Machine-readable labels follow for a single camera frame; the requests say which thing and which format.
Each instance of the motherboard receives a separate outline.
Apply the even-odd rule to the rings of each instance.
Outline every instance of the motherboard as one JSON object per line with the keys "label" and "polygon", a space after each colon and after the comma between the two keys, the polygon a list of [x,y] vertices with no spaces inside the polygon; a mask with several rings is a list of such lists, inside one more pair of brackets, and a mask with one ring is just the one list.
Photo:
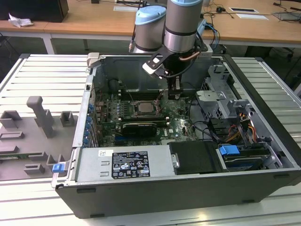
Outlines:
{"label": "motherboard", "polygon": [[163,92],[151,99],[102,93],[96,99],[100,147],[166,145],[197,140],[188,118],[191,97],[168,100]]}

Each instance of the power supply label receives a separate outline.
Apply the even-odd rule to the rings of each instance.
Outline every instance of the power supply label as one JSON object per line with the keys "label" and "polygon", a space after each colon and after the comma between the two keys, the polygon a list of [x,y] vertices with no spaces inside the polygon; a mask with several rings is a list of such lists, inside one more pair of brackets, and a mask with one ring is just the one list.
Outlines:
{"label": "power supply label", "polygon": [[112,155],[112,177],[114,179],[150,177],[147,152],[122,152]]}

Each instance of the blue connector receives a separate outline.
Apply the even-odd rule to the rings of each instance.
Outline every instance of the blue connector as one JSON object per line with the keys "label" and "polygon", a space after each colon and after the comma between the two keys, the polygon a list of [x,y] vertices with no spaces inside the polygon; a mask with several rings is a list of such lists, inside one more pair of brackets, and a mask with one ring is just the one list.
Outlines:
{"label": "blue connector", "polygon": [[93,110],[93,109],[94,109],[93,104],[89,104],[89,105],[88,105],[88,108],[89,108],[89,110]]}
{"label": "blue connector", "polygon": [[57,163],[52,167],[53,173],[64,173],[65,172],[65,163]]}
{"label": "blue connector", "polygon": [[219,148],[222,155],[224,154],[240,154],[236,145],[223,145]]}
{"label": "blue connector", "polygon": [[88,130],[85,130],[85,131],[84,131],[84,136],[85,136],[85,137],[89,136],[89,131],[88,131]]}
{"label": "blue connector", "polygon": [[86,121],[87,122],[91,122],[92,121],[92,117],[87,116]]}
{"label": "blue connector", "polygon": [[83,144],[86,144],[86,145],[87,145],[88,143],[89,143],[89,140],[88,140],[87,138],[84,138],[84,139],[83,139]]}
{"label": "blue connector", "polygon": [[91,128],[91,125],[87,122],[86,124],[85,124],[85,129],[90,129]]}

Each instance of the white paper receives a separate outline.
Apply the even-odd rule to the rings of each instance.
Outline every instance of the white paper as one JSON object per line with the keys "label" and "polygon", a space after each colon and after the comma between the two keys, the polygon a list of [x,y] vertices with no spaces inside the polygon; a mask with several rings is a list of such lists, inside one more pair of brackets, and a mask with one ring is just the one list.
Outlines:
{"label": "white paper", "polygon": [[21,26],[30,26],[33,25],[32,21],[30,19],[20,19],[17,17],[12,16],[11,14],[9,14],[9,19],[8,21],[16,27],[21,27]]}
{"label": "white paper", "polygon": [[114,11],[137,12],[137,7],[114,6]]}
{"label": "white paper", "polygon": [[242,19],[258,19],[258,20],[268,20],[265,16],[256,15],[256,14],[240,14],[236,13],[239,18]]}

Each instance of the copper pipe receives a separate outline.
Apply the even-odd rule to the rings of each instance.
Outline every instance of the copper pipe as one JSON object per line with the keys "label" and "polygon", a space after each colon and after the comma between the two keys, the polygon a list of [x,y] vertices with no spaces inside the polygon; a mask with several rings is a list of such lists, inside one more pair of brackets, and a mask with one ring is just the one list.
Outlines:
{"label": "copper pipe", "polygon": [[200,53],[201,53],[201,52],[198,51],[198,52],[195,52],[194,54],[192,54],[191,56],[186,57],[186,58],[179,57],[179,60],[181,60],[181,61],[188,61],[188,60],[191,60],[191,59],[196,58]]}

